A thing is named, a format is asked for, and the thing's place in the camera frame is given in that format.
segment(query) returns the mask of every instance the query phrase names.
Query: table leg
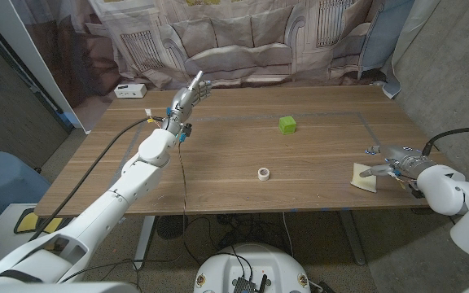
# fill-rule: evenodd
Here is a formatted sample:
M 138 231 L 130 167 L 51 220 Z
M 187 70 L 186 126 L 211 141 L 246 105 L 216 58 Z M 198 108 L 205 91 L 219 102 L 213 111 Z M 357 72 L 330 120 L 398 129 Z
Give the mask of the table leg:
M 151 231 L 153 230 L 153 224 L 155 223 L 155 216 L 145 216 L 144 222 L 142 223 L 142 229 L 140 230 L 140 236 L 138 237 L 137 251 L 135 252 L 134 260 L 143 260 L 147 251 L 147 244 L 150 241 Z M 141 269 L 143 262 L 135 262 L 137 269 Z
M 365 254 L 363 253 L 363 248 L 359 241 L 359 235 L 357 235 L 352 212 L 340 211 L 340 218 L 343 229 L 347 234 L 348 242 L 350 243 L 350 249 L 352 249 L 352 253 L 354 254 L 354 261 L 356 261 L 357 265 L 365 265 Z

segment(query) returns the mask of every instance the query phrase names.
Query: gray wall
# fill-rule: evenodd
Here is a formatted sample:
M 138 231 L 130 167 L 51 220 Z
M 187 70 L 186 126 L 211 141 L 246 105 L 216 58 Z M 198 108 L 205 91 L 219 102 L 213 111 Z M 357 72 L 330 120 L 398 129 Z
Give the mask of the gray wall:
M 469 127 L 469 1 L 441 0 L 396 75 L 402 83 L 396 102 L 428 137 Z M 469 180 L 469 133 L 436 145 Z

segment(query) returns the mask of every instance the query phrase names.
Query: white box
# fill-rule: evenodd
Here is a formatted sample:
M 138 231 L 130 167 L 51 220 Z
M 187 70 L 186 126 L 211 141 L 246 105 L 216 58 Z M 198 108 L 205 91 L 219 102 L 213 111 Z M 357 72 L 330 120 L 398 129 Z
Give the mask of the white box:
M 118 85 L 114 90 L 117 98 L 142 98 L 147 92 L 144 84 Z

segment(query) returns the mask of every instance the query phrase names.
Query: robotic hand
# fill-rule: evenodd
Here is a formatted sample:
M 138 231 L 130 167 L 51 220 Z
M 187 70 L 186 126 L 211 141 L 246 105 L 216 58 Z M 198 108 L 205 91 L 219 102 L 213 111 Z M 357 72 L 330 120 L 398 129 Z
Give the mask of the robotic hand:
M 182 130 L 182 123 L 191 115 L 193 107 L 211 95 L 211 81 L 200 81 L 202 75 L 200 71 L 188 87 L 175 94 L 172 107 L 168 108 L 168 119 L 162 124 L 162 129 L 177 135 Z
M 421 191 L 432 210 L 447 216 L 464 214 L 450 234 L 455 244 L 469 254 L 469 182 L 463 174 L 405 146 L 372 146 L 366 153 L 381 153 L 387 164 L 369 168 L 360 173 L 361 177 L 412 178 L 410 188 Z
M 202 72 L 177 92 L 163 127 L 141 143 L 138 153 L 124 166 L 119 180 L 66 227 L 36 238 L 0 260 L 0 285 L 24 282 L 63 283 L 80 280 L 99 244 L 122 218 L 129 206 L 157 187 L 162 169 L 169 163 L 168 151 L 189 136 L 191 125 L 183 123 L 191 110 L 207 98 L 210 81 Z M 58 244 L 61 251 L 45 247 Z

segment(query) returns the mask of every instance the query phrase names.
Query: wooden table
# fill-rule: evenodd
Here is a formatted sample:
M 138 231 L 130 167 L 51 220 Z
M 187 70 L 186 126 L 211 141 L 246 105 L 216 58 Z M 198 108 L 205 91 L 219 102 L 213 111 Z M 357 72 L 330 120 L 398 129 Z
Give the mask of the wooden table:
M 37 205 L 36 214 L 50 215 L 108 142 L 146 116 L 144 108 L 164 116 L 174 94 L 149 92 L 145 98 L 113 102 Z M 282 135 L 278 118 L 289 115 L 296 120 L 296 132 Z M 423 147 L 427 141 L 378 86 L 213 90 L 189 122 L 193 131 L 182 144 L 188 214 L 427 206 L 425 199 L 414 198 L 390 177 L 378 178 L 377 193 L 349 184 L 354 162 L 384 163 L 381 155 L 366 155 L 367 147 Z M 143 123 L 119 138 L 60 215 L 78 215 L 106 191 L 155 127 Z M 178 151 L 171 156 L 159 186 L 128 214 L 182 214 Z M 446 162 L 438 151 L 432 158 Z M 260 167 L 270 170 L 268 181 L 257 179 Z

